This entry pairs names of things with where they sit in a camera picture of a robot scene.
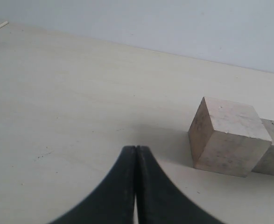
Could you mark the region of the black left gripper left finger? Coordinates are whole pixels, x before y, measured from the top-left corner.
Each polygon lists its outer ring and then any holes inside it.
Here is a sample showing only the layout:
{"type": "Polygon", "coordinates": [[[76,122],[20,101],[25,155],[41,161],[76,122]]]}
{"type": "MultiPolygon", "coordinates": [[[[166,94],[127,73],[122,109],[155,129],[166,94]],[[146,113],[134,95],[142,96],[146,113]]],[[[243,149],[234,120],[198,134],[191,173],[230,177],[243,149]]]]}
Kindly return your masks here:
{"type": "Polygon", "coordinates": [[[102,182],[53,224],[133,224],[136,147],[122,148],[102,182]]]}

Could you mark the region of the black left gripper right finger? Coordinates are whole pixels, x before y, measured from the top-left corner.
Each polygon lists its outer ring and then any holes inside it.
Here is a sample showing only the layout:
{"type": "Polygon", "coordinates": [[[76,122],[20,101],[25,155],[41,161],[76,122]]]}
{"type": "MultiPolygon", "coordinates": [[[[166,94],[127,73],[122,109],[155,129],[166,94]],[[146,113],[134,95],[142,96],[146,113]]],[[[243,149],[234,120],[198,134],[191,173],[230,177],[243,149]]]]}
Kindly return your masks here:
{"type": "Polygon", "coordinates": [[[221,224],[168,178],[149,147],[136,148],[135,193],[140,224],[221,224]]]}

